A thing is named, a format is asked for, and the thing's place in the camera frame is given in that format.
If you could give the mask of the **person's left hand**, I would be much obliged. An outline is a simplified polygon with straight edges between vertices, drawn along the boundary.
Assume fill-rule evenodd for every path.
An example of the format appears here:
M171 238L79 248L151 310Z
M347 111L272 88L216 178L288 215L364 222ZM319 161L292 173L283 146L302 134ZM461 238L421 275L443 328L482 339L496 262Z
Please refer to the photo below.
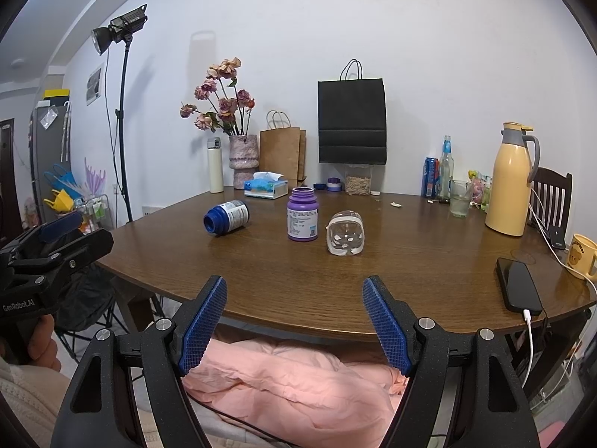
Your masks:
M45 314L38 320L30 337L28 359L25 362L9 360L4 343L1 343L1 357L9 364L32 365L60 372L62 364L58 358L58 344L53 339L53 332L54 318L51 314Z

